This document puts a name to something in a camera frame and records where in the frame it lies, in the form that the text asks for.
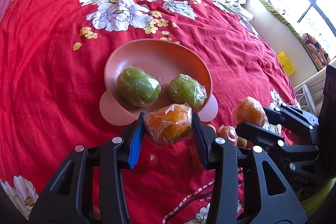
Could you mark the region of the yellow paper bag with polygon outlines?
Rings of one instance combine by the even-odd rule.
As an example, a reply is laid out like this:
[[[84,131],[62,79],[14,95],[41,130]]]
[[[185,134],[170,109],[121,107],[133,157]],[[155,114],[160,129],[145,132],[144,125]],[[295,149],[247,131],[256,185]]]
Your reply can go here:
[[[285,52],[281,52],[277,56],[279,63],[281,64],[283,70],[285,71],[286,75],[289,77],[295,72],[295,67],[291,63],[288,56],[285,54]]]

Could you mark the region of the red floral bed cover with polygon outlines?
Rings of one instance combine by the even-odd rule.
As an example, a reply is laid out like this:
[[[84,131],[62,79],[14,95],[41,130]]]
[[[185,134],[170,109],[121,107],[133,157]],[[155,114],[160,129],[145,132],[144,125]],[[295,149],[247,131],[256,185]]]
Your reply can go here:
[[[217,0],[12,0],[1,20],[1,187],[24,219],[74,146],[120,134],[99,109],[104,68],[137,39],[179,44],[205,62],[215,126],[234,124],[244,97],[298,105],[276,53]]]

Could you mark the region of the small orange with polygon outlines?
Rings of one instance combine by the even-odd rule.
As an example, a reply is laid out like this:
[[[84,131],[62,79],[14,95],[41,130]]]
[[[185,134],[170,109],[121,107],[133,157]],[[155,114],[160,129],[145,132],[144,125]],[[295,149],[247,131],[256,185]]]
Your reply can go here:
[[[234,146],[237,146],[238,135],[233,126],[221,125],[217,130],[217,136],[226,139]]]

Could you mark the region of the small wrapped green fruit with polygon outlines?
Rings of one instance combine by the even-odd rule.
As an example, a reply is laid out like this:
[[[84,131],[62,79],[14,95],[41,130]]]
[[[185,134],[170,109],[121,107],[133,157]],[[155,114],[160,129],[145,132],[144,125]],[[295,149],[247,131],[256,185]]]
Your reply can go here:
[[[193,109],[202,106],[207,98],[205,87],[189,75],[184,74],[180,74],[170,82],[168,92],[174,103],[186,103]]]

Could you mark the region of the patterned cushion on sill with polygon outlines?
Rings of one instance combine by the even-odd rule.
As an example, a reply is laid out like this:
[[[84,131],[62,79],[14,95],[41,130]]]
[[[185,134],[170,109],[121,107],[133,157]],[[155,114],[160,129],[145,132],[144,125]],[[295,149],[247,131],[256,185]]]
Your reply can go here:
[[[330,63],[331,58],[329,54],[324,50],[314,36],[305,33],[302,36],[302,41],[305,43],[309,54],[313,58],[313,61],[319,70],[323,69]]]

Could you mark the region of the pink plastic fruit bowl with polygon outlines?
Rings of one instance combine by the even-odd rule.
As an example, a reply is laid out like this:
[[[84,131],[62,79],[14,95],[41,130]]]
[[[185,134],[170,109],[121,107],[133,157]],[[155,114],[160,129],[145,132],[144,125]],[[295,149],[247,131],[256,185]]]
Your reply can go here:
[[[117,77],[129,66],[137,67],[161,84],[158,99],[147,107],[134,107],[117,92]],[[195,109],[203,122],[210,122],[218,114],[217,99],[212,94],[213,81],[205,62],[192,50],[164,40],[139,39],[127,42],[114,50],[107,59],[104,80],[106,92],[100,99],[100,113],[112,125],[127,126],[137,120],[141,112],[149,113],[171,105],[168,94],[172,79],[180,74],[191,76],[203,85],[207,98]]]

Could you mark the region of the red tomato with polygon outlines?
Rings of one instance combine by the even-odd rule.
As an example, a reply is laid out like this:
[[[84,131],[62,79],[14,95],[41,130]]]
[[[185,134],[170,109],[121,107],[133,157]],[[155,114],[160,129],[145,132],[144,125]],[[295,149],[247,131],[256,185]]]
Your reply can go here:
[[[158,158],[155,153],[148,153],[146,155],[146,167],[147,169],[155,169],[158,165]]]

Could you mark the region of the small yellow-green round fruit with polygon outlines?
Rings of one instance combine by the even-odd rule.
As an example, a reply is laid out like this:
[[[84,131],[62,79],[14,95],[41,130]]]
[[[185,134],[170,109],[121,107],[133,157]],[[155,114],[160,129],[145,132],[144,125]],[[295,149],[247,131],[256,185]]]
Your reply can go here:
[[[237,146],[242,147],[242,148],[247,148],[249,146],[249,142],[247,139],[244,139],[239,136],[237,140]]]

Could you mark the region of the large wrapped green fruit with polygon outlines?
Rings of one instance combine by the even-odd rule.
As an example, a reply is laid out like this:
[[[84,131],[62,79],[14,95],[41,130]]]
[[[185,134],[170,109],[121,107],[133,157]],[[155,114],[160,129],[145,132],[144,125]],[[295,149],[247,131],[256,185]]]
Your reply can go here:
[[[134,107],[150,106],[161,92],[161,84],[140,68],[129,66],[117,77],[119,95]]]

